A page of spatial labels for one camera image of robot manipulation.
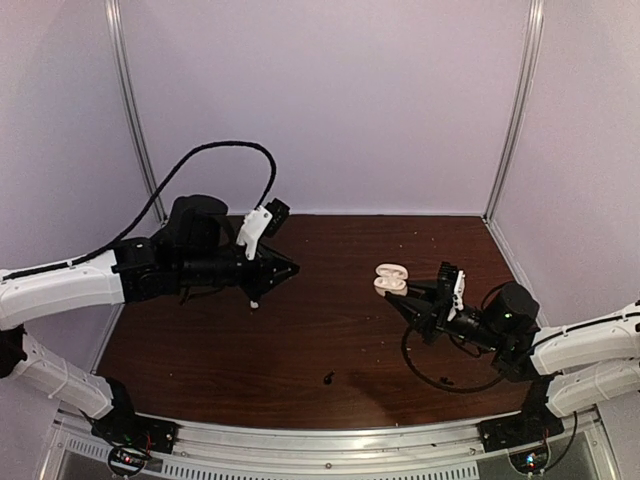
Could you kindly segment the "white earbud charging case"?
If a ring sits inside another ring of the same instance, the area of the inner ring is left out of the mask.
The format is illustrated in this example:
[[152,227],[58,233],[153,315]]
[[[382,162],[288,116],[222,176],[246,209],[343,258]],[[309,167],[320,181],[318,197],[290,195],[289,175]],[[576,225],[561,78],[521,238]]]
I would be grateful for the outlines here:
[[405,296],[408,292],[408,270],[398,264],[383,263],[375,268],[374,290],[382,297],[387,293]]

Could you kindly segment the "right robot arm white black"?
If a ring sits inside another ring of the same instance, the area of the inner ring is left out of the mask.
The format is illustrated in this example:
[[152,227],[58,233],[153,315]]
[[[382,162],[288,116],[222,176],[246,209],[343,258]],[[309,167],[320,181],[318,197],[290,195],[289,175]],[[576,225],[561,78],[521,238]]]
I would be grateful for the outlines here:
[[639,305],[573,325],[539,328],[538,303],[516,282],[488,295],[480,308],[463,303],[464,288],[450,280],[408,282],[378,277],[376,292],[407,322],[406,334],[432,343],[446,335],[461,350],[492,354],[500,380],[540,381],[541,403],[513,419],[519,440],[535,440],[551,424],[585,407],[639,388]]

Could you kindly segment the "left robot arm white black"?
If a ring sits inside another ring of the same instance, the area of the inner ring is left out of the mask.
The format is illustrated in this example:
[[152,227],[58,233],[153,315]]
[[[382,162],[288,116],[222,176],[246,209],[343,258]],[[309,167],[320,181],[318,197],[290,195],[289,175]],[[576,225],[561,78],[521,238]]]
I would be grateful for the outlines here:
[[263,244],[289,216],[279,199],[248,213],[238,229],[228,207],[205,195],[175,200],[167,223],[150,237],[125,237],[87,259],[1,274],[1,375],[22,378],[49,397],[75,406],[123,444],[144,433],[119,381],[95,376],[50,352],[27,322],[101,305],[178,296],[183,302],[238,288],[253,309],[295,276],[298,265]]

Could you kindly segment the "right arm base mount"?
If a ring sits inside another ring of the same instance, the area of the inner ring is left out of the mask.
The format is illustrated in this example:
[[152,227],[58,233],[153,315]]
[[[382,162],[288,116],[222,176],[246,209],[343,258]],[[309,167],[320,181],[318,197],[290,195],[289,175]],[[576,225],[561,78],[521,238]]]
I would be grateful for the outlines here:
[[547,411],[520,412],[484,420],[477,428],[484,451],[487,453],[543,443],[550,436],[564,432],[563,421]]

